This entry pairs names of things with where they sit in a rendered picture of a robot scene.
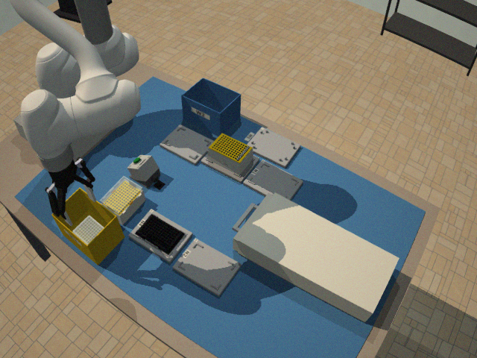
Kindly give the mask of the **blue open-top bin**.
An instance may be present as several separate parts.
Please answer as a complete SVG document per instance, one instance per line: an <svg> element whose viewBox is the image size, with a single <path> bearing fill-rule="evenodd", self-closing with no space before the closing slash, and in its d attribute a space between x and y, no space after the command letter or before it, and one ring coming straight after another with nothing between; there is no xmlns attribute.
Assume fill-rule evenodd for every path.
<svg viewBox="0 0 477 358"><path fill-rule="evenodd" d="M181 98L183 119L216 136L225 134L240 119L241 94L205 78Z"/></svg>

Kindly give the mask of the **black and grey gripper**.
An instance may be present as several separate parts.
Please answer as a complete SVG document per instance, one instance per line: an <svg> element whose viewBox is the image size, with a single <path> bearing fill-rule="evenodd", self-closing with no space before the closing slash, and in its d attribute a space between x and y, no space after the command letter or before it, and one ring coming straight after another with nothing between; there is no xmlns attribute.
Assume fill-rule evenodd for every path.
<svg viewBox="0 0 477 358"><path fill-rule="evenodd" d="M76 176L77 169L80 168L81 171L86 175L87 179L83 179L80 176ZM48 193L49 202L51 205L51 211L57 217L60 215L64 218L66 223L72 226L72 222L65 211L66 209L66 193L67 188L75 180L84 185L85 190L89 198L96 202L92 182L95 181L94 176L86 167L86 163L81 158L77 158L77 162L72 162L70 165L60 172L48 172L52 179L52 185L48 188L45 188L45 191ZM60 181L58 181L60 180ZM55 188L57 187L57 196L55 195ZM61 189L60 189L61 188Z"/></svg>

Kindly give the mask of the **yellow open-top bin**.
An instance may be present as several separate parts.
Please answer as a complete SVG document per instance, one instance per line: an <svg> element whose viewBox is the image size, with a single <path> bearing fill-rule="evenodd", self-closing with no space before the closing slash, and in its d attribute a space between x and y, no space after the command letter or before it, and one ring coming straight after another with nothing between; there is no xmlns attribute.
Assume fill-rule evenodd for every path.
<svg viewBox="0 0 477 358"><path fill-rule="evenodd" d="M66 200L65 211L71 219L72 226L66 223L61 215L60 217L55 216L53 213L51 215L62 234L97 265L124 238L117 216L98 201L92 201L81 188ZM72 232L87 216L93 217L94 220L104 227L88 245Z"/></svg>

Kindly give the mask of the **blue bench mat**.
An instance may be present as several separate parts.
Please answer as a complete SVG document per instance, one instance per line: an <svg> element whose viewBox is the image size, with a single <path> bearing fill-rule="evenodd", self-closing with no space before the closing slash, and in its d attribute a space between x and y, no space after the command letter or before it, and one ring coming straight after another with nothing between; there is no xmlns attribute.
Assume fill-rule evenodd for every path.
<svg viewBox="0 0 477 358"><path fill-rule="evenodd" d="M364 323L253 263L233 249L234 224L264 195L159 144L182 125L205 137L218 136L183 119L186 91L154 76L139 87L141 110L116 128L83 160L95 177L96 200L123 177L143 188L145 202L121 226L124 238L94 263L71 243L53 219L43 169L14 197L73 251L118 288L218 358L356 358L375 324L410 251L424 210L348 169L300 146L283 168L303 180L291 201L399 257L373 314ZM151 155L159 166L159 190L130 178L127 167ZM192 232L171 263L129 238L152 209ZM241 263L218 297L173 270L194 239Z"/></svg>

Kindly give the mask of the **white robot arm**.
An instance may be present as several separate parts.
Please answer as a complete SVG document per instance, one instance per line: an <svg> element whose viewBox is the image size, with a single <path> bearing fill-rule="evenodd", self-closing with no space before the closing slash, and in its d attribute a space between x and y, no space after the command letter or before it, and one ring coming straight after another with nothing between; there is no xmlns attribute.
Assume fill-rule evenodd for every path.
<svg viewBox="0 0 477 358"><path fill-rule="evenodd" d="M53 41L37 54L40 89L21 103L26 138L49 172L70 165L71 142L111 131L141 110L139 87L116 78L139 61L136 39L111 24L106 0L74 1L84 35L39 0L10 0L29 25Z"/></svg>

